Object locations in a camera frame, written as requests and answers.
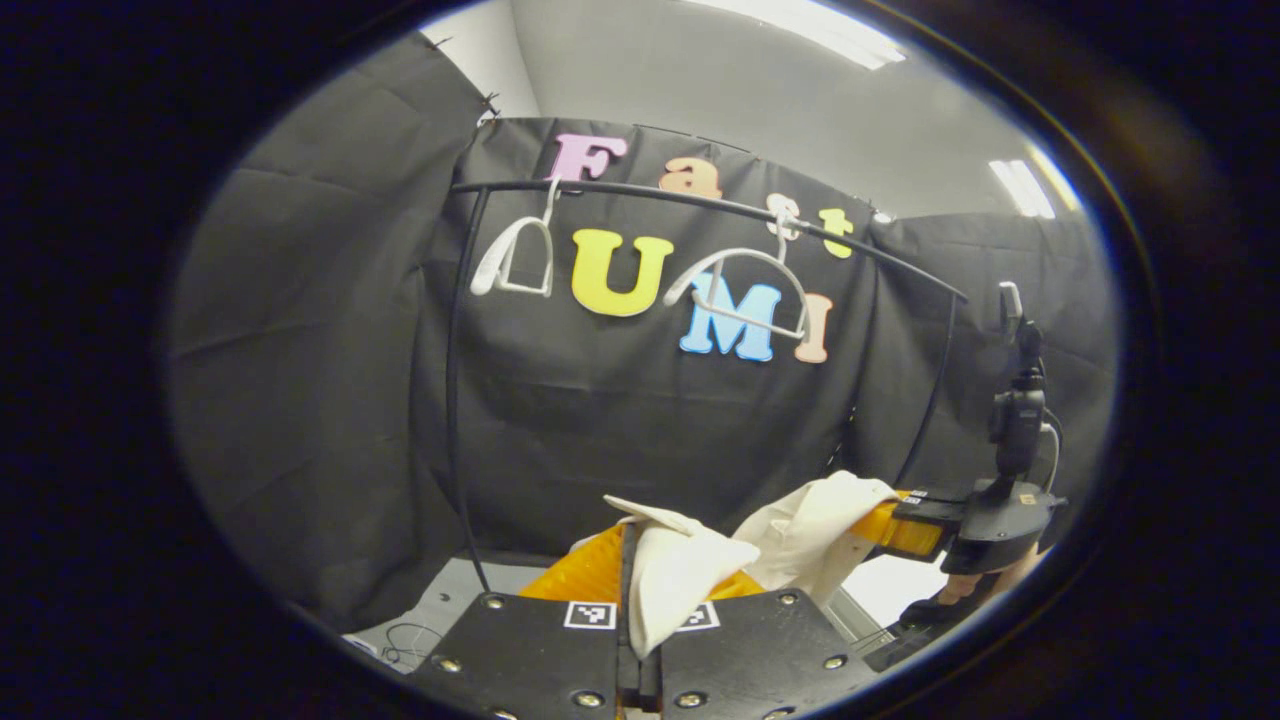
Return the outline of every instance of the white hanger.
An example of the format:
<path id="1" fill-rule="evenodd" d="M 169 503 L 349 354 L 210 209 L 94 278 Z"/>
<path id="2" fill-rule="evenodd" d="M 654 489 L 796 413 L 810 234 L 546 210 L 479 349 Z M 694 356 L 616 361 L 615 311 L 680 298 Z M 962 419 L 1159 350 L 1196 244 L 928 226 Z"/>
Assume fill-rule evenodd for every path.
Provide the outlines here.
<path id="1" fill-rule="evenodd" d="M 703 273 L 704 270 L 707 270 L 707 268 L 710 268 L 710 266 L 714 265 L 716 269 L 714 269 L 714 273 L 712 274 L 712 287 L 707 292 L 707 300 L 703 300 L 701 295 L 699 295 L 696 290 L 694 290 L 694 291 L 691 291 L 689 293 L 690 297 L 692 297 L 692 300 L 694 300 L 694 305 L 698 305 L 699 307 L 701 307 L 703 310 L 707 310 L 708 313 L 714 313 L 717 315 L 724 315 L 726 318 L 733 318 L 735 320 L 739 320 L 739 322 L 742 322 L 742 323 L 748 323 L 748 324 L 755 325 L 758 328 L 764 328 L 764 329 L 767 329 L 769 332 L 778 333 L 778 334 L 781 334 L 783 337 L 790 337 L 790 338 L 795 338 L 795 340 L 800 340 L 800 341 L 808 340 L 808 337 L 809 337 L 809 304 L 805 301 L 805 297 L 804 297 L 804 287 L 800 286 L 800 281 L 796 278 L 795 273 L 792 273 L 786 266 L 786 264 L 783 264 L 783 260 L 786 260 L 786 256 L 787 256 L 787 242 L 788 242 L 788 240 L 786 238 L 783 231 L 794 220 L 795 220 L 795 217 L 791 215 L 791 213 L 787 213 L 786 209 L 780 209 L 778 210 L 778 220 L 776 223 L 776 225 L 777 225 L 777 234 L 778 234 L 778 256 L 777 258 L 773 258 L 773 256 L 771 256 L 771 255 L 768 255 L 765 252 L 760 252 L 759 250 L 751 250 L 751 249 L 748 249 L 748 247 L 731 247 L 728 250 L 721 250 L 718 252 L 712 252 L 707 258 L 703 258 L 698 263 L 694 263 L 692 266 L 690 266 L 678 278 L 676 278 L 676 282 L 672 283 L 671 290 L 668 290 L 667 293 L 662 296 L 662 304 L 666 305 L 667 307 L 671 307 L 672 305 L 675 305 L 676 301 L 680 300 L 680 296 L 684 295 L 686 290 L 689 290 L 689 286 L 694 284 L 694 278 L 698 277 L 699 273 Z M 723 272 L 724 272 L 724 259 L 727 259 L 727 258 L 739 258 L 739 256 L 741 256 L 741 258 L 755 258 L 758 260 L 763 260 L 764 263 L 768 263 L 769 265 L 773 265 L 774 268 L 777 268 L 778 270 L 781 270 L 782 274 L 786 275 L 788 281 L 791 281 L 791 284 L 796 288 L 796 295 L 800 296 L 800 322 L 796 323 L 796 329 L 795 331 L 788 331 L 786 328 L 780 328 L 777 325 L 771 325 L 768 323 L 762 323 L 759 320 L 755 320 L 753 318 L 748 318 L 746 315 L 742 315 L 740 313 L 735 313 L 732 310 L 723 310 L 721 307 L 716 307 L 716 305 L 714 305 L 716 304 L 716 291 L 719 290 L 721 274 L 723 274 Z"/>
<path id="2" fill-rule="evenodd" d="M 556 205 L 556 200 L 559 199 L 559 190 L 556 186 L 559 184 L 559 176 L 552 178 L 552 186 L 547 191 L 547 210 L 543 213 L 541 218 L 535 218 L 532 215 L 527 218 L 521 218 L 515 223 L 507 225 L 507 229 L 498 234 L 498 240 L 493 241 L 489 250 L 485 251 L 484 258 L 480 259 L 480 264 L 476 266 L 476 274 L 471 279 L 471 292 L 474 295 L 485 295 L 494 286 L 498 290 L 509 290 L 512 292 L 529 292 L 532 295 L 541 295 L 543 297 L 552 296 L 552 208 Z M 547 241 L 547 270 L 543 273 L 541 287 L 531 287 L 525 284 L 517 284 L 511 282 L 508 278 L 511 275 L 511 259 L 516 255 L 516 236 L 525 225 L 534 225 L 543 233 L 543 240 Z"/>

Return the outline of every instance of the bolt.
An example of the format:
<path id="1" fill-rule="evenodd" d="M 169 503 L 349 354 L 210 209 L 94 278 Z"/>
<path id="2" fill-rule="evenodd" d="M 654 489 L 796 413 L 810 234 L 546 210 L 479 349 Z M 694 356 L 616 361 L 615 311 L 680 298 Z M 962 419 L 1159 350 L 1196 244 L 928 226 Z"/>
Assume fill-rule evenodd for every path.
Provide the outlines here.
<path id="1" fill-rule="evenodd" d="M 590 691 L 582 691 L 573 696 L 573 702 L 582 707 L 600 707 L 604 705 L 604 698 Z"/>
<path id="2" fill-rule="evenodd" d="M 685 693 L 676 698 L 676 705 L 680 707 L 699 707 L 707 702 L 707 697 L 703 693 Z"/>

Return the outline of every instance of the blue letter m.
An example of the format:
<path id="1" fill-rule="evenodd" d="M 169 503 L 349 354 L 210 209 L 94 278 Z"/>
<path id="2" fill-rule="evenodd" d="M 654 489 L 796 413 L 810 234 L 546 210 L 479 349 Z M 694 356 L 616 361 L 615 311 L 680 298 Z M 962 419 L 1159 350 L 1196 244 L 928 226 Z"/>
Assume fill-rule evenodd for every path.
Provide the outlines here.
<path id="1" fill-rule="evenodd" d="M 712 274 L 699 274 L 694 278 L 694 287 L 699 295 L 707 297 L 707 292 L 712 287 Z M 736 311 L 760 323 L 773 324 L 773 307 L 781 299 L 782 293 L 777 288 L 767 284 L 755 284 L 746 292 L 746 297 L 742 299 L 741 305 L 735 306 L 733 295 L 728 290 L 728 281 L 722 275 L 712 306 Z M 737 345 L 739 357 L 758 363 L 764 363 L 773 357 L 773 350 L 769 347 L 769 336 L 772 334 L 769 331 L 733 318 L 726 318 L 717 313 L 708 313 L 696 305 L 694 306 L 694 322 L 689 327 L 689 334 L 680 338 L 680 348 L 689 352 L 710 352 L 713 328 L 721 355 L 728 354 L 733 343 L 737 342 L 737 338 L 741 337 L 742 342 Z"/>

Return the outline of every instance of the fluorescent light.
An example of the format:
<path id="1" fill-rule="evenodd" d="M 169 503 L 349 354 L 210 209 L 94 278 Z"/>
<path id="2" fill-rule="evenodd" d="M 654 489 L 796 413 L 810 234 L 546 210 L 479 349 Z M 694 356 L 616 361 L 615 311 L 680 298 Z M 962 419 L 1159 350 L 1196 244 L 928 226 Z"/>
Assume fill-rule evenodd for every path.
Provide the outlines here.
<path id="1" fill-rule="evenodd" d="M 1009 196 L 1014 199 L 1014 205 L 1018 205 L 1019 213 L 1028 218 L 1053 219 L 1053 206 L 1050 205 L 1048 197 L 1041 190 L 1039 183 L 1036 182 L 1036 176 L 1032 174 L 1032 169 L 1027 167 L 1027 163 L 1021 160 L 1007 163 L 1004 160 L 992 160 L 988 165 L 996 173 L 996 179 L 1000 181 L 1000 184 L 1005 186 Z"/>
<path id="2" fill-rule="evenodd" d="M 1044 173 L 1050 184 L 1052 184 L 1053 190 L 1057 191 L 1057 195 L 1062 199 L 1062 204 L 1066 205 L 1066 209 L 1073 213 L 1079 210 L 1080 199 L 1075 195 L 1075 188 L 1071 187 L 1071 183 L 1069 183 L 1066 177 L 1062 176 L 1062 170 L 1059 170 L 1057 165 L 1053 164 L 1053 160 L 1050 160 L 1039 147 L 1028 143 L 1027 150 L 1030 152 L 1032 161 L 1036 163 L 1042 173 Z"/>
<path id="3" fill-rule="evenodd" d="M 746 15 L 805 37 L 874 70 L 906 55 L 883 33 L 812 0 L 685 0 Z"/>

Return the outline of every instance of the white cloth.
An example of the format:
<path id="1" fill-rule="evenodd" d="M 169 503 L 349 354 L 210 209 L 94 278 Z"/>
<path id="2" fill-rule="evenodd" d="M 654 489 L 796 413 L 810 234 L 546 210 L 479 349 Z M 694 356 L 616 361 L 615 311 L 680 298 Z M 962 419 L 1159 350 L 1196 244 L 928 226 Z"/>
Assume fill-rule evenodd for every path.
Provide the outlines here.
<path id="1" fill-rule="evenodd" d="M 620 523 L 636 523 L 640 530 L 627 626 L 631 650 L 641 660 L 684 625 L 716 585 L 760 555 L 751 544 L 732 541 L 680 512 L 611 496 L 604 501 L 630 512 Z"/>
<path id="2" fill-rule="evenodd" d="M 838 470 L 805 483 L 742 521 L 735 541 L 759 548 L 745 571 L 767 591 L 797 588 L 826 606 L 874 543 L 849 528 L 884 501 L 899 500 L 893 488 Z"/>

